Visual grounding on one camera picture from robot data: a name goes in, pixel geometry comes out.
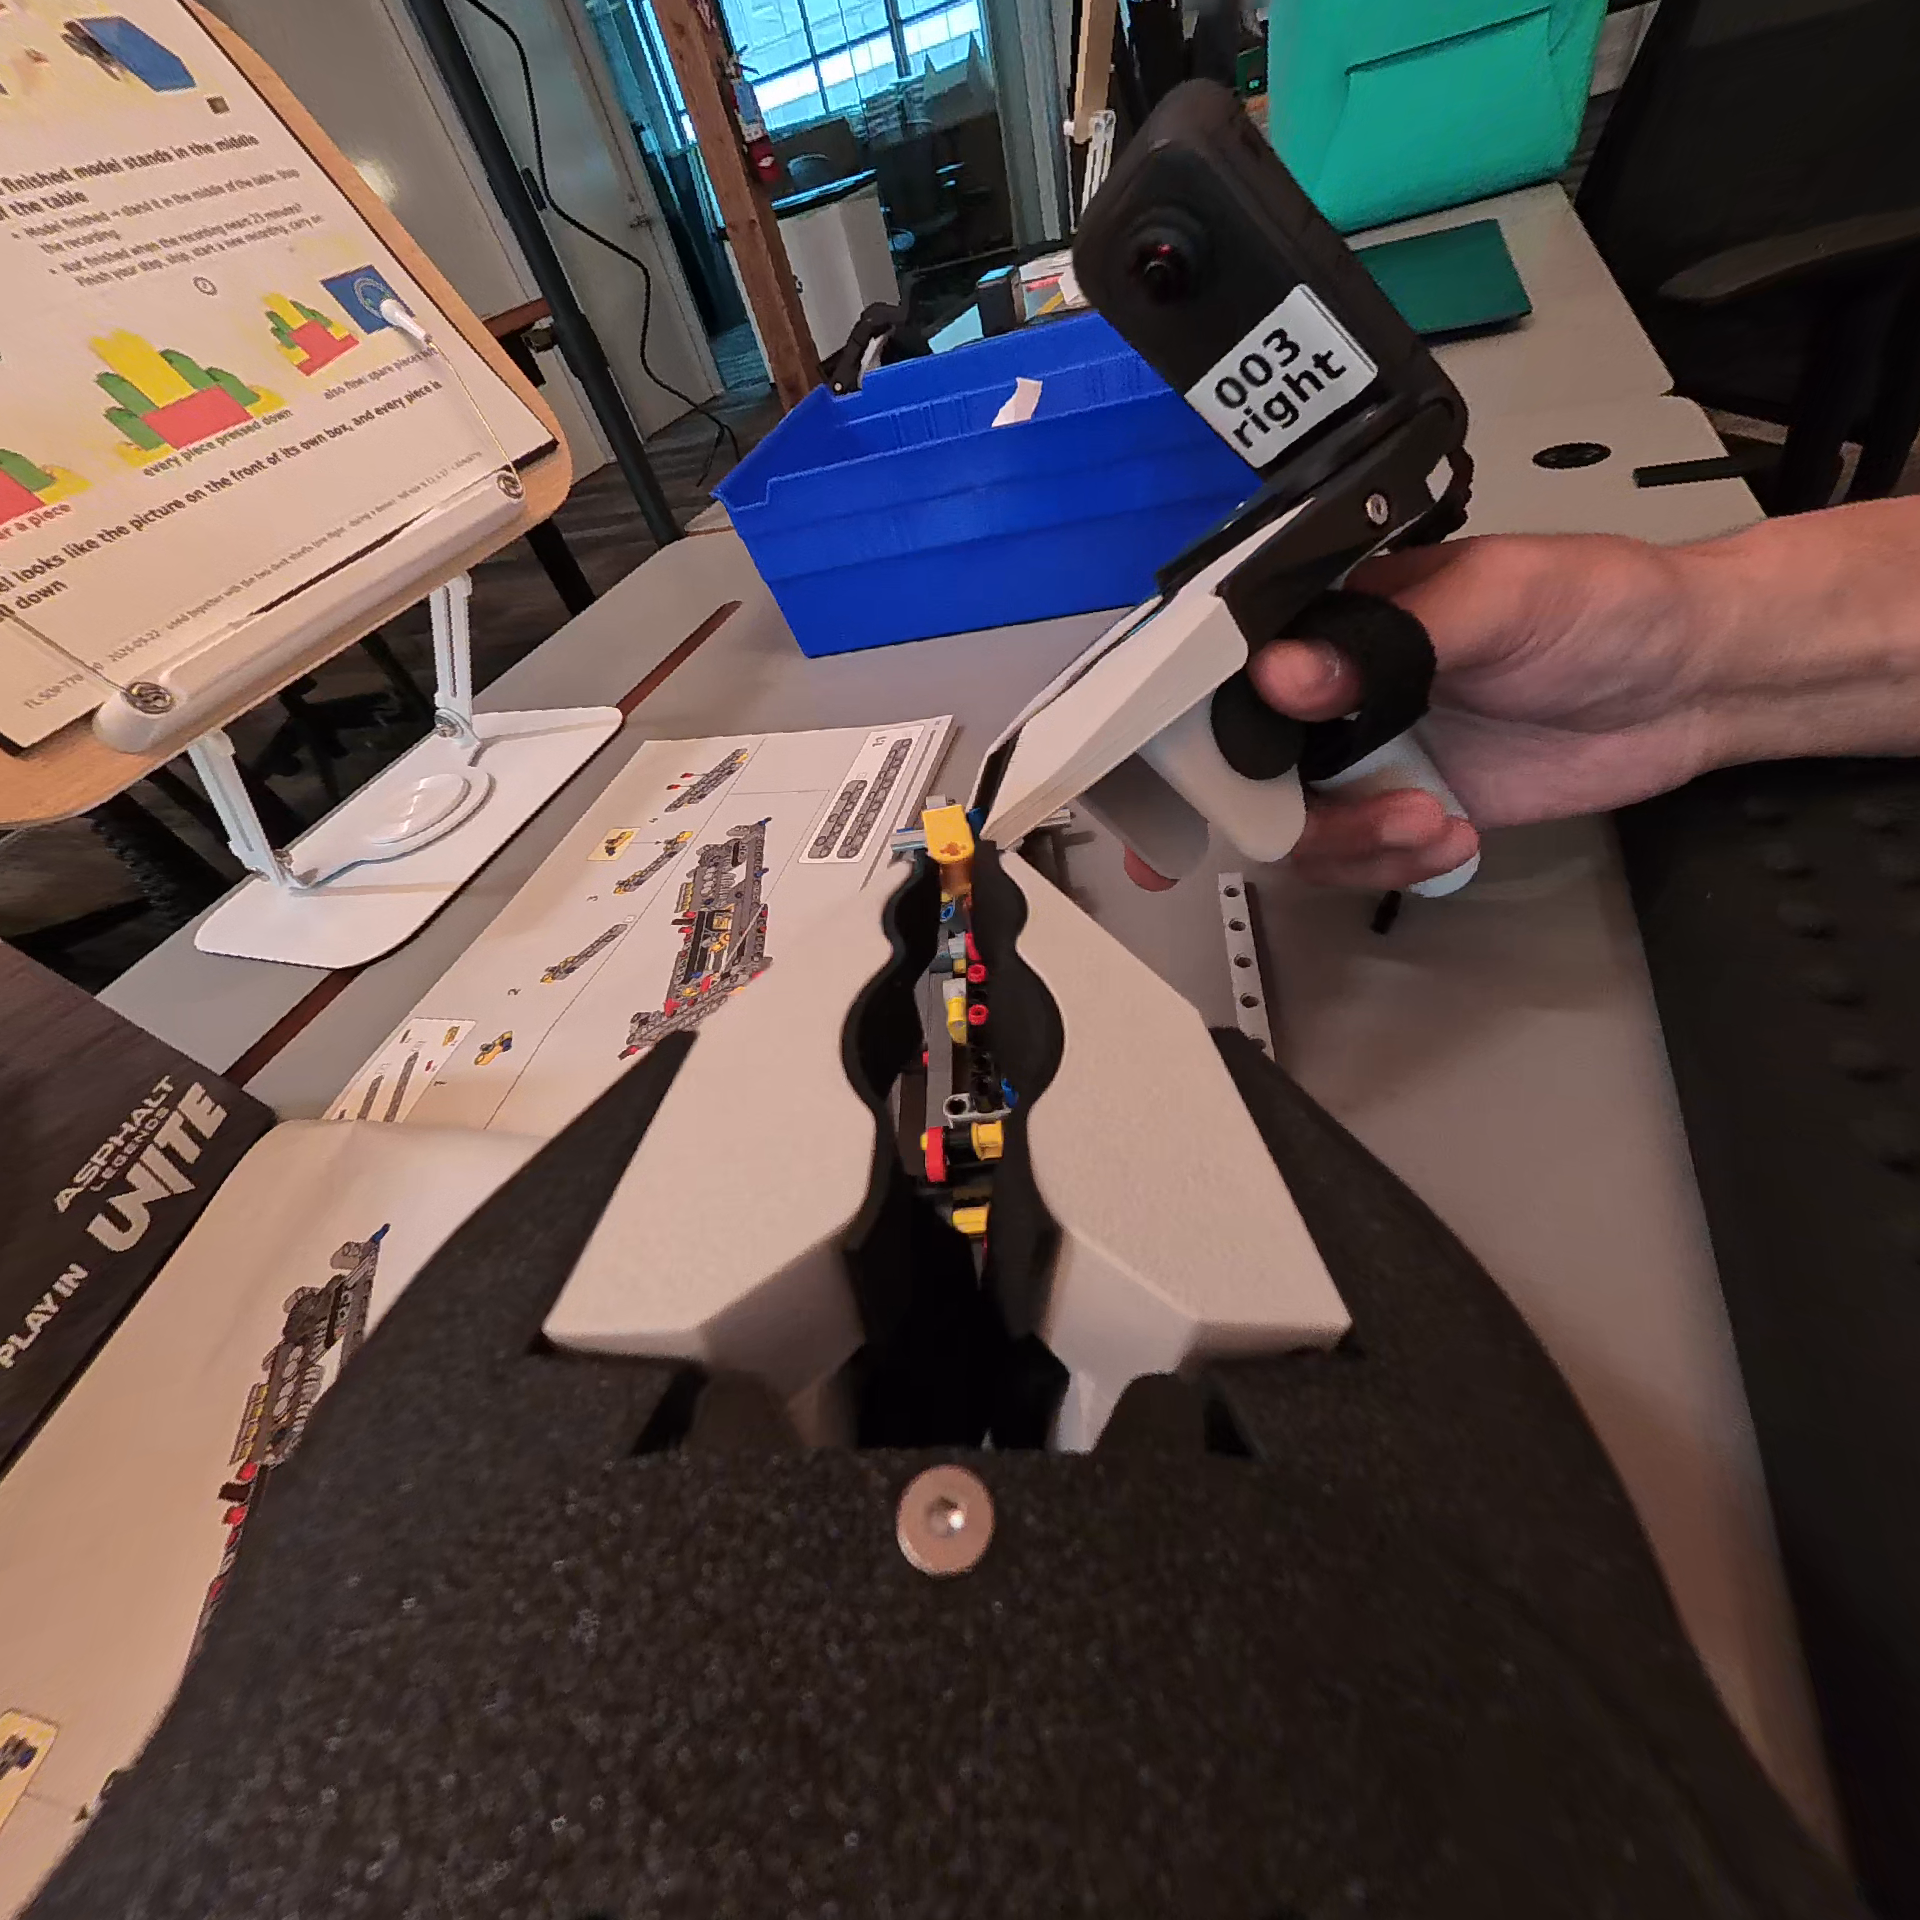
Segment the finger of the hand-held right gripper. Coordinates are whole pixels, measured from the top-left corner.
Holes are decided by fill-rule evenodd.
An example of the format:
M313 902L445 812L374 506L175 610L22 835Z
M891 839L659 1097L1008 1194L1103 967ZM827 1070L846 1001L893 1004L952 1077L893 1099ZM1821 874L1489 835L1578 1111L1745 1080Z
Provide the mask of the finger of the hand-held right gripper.
M1245 660L1247 641L1219 597L1156 597L1125 611L994 738L978 770L983 839L1013 848Z
M1167 583L1161 583L1157 590L1140 604L1147 604L1156 597L1161 597L1161 599L1167 599L1167 597L1219 597L1219 599L1224 599L1220 597L1224 583L1232 573L1243 571L1247 564L1259 562L1259 559L1277 559L1281 564L1292 564L1292 544L1296 542L1292 529L1294 529L1296 520L1313 514L1314 509L1319 509L1319 500L1301 500L1301 502L1296 502L1286 509L1275 509L1272 503L1261 502L1259 509L1237 514L1232 520L1217 528L1206 538L1195 542L1185 554L1181 554L1176 558L1176 562L1167 570ZM1237 620L1240 632L1247 641L1247 656L1248 656L1251 644L1248 644L1248 638L1245 634L1245 628L1243 628L1243 620L1240 620L1237 614L1234 614L1234 620ZM974 790L972 790L972 808L974 808L974 812L978 812L978 775L976 775Z

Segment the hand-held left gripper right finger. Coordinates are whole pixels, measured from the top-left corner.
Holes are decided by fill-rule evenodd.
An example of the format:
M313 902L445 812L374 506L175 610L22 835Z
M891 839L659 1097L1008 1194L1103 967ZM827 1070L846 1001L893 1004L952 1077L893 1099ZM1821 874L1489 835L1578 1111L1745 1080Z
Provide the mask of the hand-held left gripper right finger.
M1086 1453L1124 1392L1350 1329L1322 1251L1198 1009L1020 855L980 855L988 1046L1013 1085L988 1277L1067 1372Z

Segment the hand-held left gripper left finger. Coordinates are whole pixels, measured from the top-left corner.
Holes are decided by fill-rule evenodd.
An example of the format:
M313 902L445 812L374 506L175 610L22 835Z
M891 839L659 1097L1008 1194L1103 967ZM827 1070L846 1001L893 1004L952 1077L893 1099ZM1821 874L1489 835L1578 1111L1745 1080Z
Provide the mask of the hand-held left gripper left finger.
M780 942L773 967L693 1035L631 1166L543 1321L562 1350L705 1363L773 1392L802 1440L855 1433L842 1371L867 1330L846 1243L893 1159L891 1085L923 1049L903 1015L868 1029L862 989L893 967L885 909L919 864L889 864Z

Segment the long grey lego beam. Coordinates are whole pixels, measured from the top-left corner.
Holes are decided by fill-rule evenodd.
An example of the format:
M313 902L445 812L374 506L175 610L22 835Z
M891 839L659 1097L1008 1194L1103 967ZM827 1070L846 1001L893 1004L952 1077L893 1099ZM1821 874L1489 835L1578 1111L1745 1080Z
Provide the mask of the long grey lego beam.
M1220 871L1213 878L1224 953L1229 965L1229 989L1237 1031L1248 1038L1270 1062L1277 1057L1272 1025L1265 1004L1265 978L1261 969L1259 914L1251 889L1240 871Z

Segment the lego car chassis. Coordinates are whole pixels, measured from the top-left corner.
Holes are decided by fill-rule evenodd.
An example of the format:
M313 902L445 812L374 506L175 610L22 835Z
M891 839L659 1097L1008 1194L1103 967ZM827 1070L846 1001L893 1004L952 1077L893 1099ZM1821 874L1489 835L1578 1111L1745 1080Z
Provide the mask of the lego car chassis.
M923 809L959 804L974 827L972 898L944 898L927 858ZM985 883L976 881L980 812L933 791L919 812L893 829L896 858L923 855L933 883L931 953L910 980L903 1062L885 1097L879 1145L888 1175L919 1222L951 1232L966 1251L974 1277L985 1277L996 1175L1013 1119L1036 1090L1025 1060L1053 1015L1038 965L1020 951L1030 923L1032 874L1013 874L1002 855Z

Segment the lego instruction booklet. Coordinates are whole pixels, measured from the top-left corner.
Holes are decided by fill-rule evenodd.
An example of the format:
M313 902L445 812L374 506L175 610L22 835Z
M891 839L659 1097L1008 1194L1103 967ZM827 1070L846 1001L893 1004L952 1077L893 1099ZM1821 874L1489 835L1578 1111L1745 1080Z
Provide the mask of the lego instruction booklet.
M241 1159L4 1473L4 1915L148 1737L252 1498L537 1141L885 867L951 716L640 745L341 1083Z

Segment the black lego set box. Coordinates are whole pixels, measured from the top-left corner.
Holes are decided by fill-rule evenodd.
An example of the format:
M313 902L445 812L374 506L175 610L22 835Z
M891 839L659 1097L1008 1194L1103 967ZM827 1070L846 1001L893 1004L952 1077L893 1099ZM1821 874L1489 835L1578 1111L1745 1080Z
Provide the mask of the black lego set box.
M1 948L1 1465L43 1425L271 1106Z

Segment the dark green pad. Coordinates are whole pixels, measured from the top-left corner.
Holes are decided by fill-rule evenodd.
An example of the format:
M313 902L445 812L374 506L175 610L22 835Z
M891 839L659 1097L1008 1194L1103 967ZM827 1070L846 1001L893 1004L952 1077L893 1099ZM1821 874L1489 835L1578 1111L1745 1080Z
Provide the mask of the dark green pad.
M1356 259L1424 340L1472 338L1531 312L1496 218L1371 242Z

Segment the blue plastic bin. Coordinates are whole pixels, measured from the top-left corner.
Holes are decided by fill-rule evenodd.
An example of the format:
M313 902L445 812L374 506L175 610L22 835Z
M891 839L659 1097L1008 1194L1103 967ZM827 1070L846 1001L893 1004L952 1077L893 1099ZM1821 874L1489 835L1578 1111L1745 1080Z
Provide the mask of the blue plastic bin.
M1257 488L1084 312L815 390L716 495L818 658L1136 604Z

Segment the green bag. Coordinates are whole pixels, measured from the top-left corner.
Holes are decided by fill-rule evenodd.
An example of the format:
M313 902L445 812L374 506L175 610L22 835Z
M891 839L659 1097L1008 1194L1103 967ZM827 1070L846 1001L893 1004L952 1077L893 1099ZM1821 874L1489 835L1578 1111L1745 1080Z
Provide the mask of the green bag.
M1601 2L1272 2L1268 134L1338 230L1553 180Z

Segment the white cabinet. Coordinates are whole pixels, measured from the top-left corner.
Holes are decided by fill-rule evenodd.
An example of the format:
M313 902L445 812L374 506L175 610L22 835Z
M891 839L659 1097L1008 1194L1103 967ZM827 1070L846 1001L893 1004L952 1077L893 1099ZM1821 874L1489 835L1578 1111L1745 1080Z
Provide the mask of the white cabinet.
M899 277L878 197L862 167L773 203L813 346L829 362L868 305L899 305Z

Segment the black office chair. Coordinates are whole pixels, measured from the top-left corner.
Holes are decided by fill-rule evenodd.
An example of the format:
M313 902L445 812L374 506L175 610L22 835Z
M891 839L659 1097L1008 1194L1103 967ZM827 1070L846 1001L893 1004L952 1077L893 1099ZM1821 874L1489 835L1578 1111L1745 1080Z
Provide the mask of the black office chair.
M1787 429L1769 514L1893 491L1918 425L1918 5L1665 2L1575 214L1682 396Z

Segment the black dimpled foam mat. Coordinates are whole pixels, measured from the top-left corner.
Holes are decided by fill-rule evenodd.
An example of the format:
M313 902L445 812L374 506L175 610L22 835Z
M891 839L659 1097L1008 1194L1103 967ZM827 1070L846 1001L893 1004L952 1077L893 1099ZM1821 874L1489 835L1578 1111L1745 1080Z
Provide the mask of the black dimpled foam mat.
M1918 1913L1918 768L1616 814L1849 1849Z

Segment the black metal pole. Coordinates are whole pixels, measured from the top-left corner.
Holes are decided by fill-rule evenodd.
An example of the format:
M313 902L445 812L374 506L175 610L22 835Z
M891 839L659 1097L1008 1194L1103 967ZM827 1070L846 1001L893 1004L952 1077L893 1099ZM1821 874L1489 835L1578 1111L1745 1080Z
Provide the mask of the black metal pole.
M492 197L513 230L516 244L530 265L534 281L550 307L558 348L576 375L589 408L611 445L613 460L634 495L640 515L659 547L676 542L676 526L670 503L659 486L653 465L642 447L642 436L633 410L619 390L611 363L569 285L562 260L542 227L534 193L524 186L513 152L500 128L492 102L474 70L466 47L453 23L445 2L409 2L409 14L426 47L434 67L459 114L466 137L479 153L484 173L492 186Z

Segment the wood-edged white board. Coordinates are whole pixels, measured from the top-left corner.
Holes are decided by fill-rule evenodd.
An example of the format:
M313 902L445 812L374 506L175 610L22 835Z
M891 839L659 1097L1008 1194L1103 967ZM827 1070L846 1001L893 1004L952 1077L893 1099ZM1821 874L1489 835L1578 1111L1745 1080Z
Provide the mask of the wood-edged white board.
M83 812L562 502L562 426L200 5L4 5L4 823Z

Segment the wooden post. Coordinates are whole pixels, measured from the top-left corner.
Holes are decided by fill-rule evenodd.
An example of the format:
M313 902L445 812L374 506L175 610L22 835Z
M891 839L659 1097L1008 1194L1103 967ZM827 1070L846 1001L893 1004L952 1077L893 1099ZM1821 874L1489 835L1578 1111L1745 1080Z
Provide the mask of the wooden post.
M773 216L773 195L737 114L737 58L722 7L655 2L696 144L716 195L733 260L773 377L780 410L791 413L822 383L822 356L802 317L798 281Z

